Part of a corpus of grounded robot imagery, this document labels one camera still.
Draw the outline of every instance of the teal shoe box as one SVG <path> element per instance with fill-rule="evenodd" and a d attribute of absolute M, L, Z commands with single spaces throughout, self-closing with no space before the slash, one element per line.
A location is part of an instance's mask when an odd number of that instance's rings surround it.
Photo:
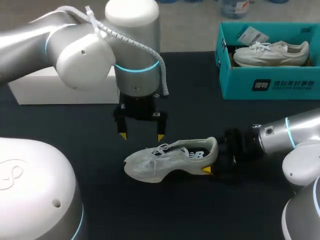
<path fill-rule="evenodd" d="M 268 43 L 300 45 L 308 41 L 306 66 L 240 67 L 233 63 L 238 41 L 249 27 L 269 36 Z M 320 24 L 297 22 L 221 22 L 215 50 L 219 81 L 226 100 L 319 100 Z"/>

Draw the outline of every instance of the water bottle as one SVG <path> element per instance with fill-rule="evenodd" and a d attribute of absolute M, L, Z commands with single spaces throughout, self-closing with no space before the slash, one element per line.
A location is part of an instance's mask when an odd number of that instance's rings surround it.
<path fill-rule="evenodd" d="M 249 11 L 249 0 L 219 0 L 223 15 L 231 19 L 243 18 Z"/>
<path fill-rule="evenodd" d="M 284 4 L 284 3 L 288 2 L 289 0 L 269 0 L 269 1 L 272 3 L 275 3 L 275 4 Z"/>

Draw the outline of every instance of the shoe insole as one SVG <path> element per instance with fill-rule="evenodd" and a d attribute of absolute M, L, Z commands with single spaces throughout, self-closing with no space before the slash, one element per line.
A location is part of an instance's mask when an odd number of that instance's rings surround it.
<path fill-rule="evenodd" d="M 188 147 L 185 148 L 188 150 L 188 155 L 186 154 L 187 157 L 191 159 L 202 159 L 206 156 L 209 155 L 210 151 L 204 147 Z"/>

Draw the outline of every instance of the shoelace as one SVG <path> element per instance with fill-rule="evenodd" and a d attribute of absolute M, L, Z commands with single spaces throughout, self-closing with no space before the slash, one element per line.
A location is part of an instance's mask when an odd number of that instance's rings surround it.
<path fill-rule="evenodd" d="M 168 150 L 169 149 L 169 144 L 167 143 L 164 143 L 164 144 L 161 144 L 160 146 L 158 146 L 155 150 L 153 150 L 151 152 L 152 155 L 156 156 L 156 158 L 154 157 L 151 157 L 150 158 L 150 161 L 147 163 L 149 164 L 150 162 L 153 162 L 153 174 L 156 175 L 156 167 L 157 167 L 157 160 L 160 160 L 161 157 L 163 155 L 165 155 L 165 150 Z"/>
<path fill-rule="evenodd" d="M 255 53 L 260 53 L 260 50 L 262 52 L 264 52 L 265 49 L 270 51 L 271 50 L 270 45 L 271 45 L 271 43 L 267 43 L 267 42 L 266 43 L 260 43 L 260 42 L 256 41 L 255 44 L 253 44 L 250 47 L 250 49 L 254 50 Z"/>

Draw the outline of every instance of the shoe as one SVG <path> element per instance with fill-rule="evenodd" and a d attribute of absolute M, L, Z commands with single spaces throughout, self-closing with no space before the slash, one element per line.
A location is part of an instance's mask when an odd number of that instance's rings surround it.
<path fill-rule="evenodd" d="M 273 44 L 256 42 L 234 52 L 233 59 L 241 67 L 302 66 L 309 57 L 309 43 L 291 45 L 284 41 Z"/>
<path fill-rule="evenodd" d="M 124 171 L 133 179 L 146 183 L 159 183 L 174 170 L 184 170 L 194 175 L 207 175 L 203 168 L 213 164 L 218 157 L 218 143 L 214 137 L 179 140 L 147 148 L 128 156 Z"/>

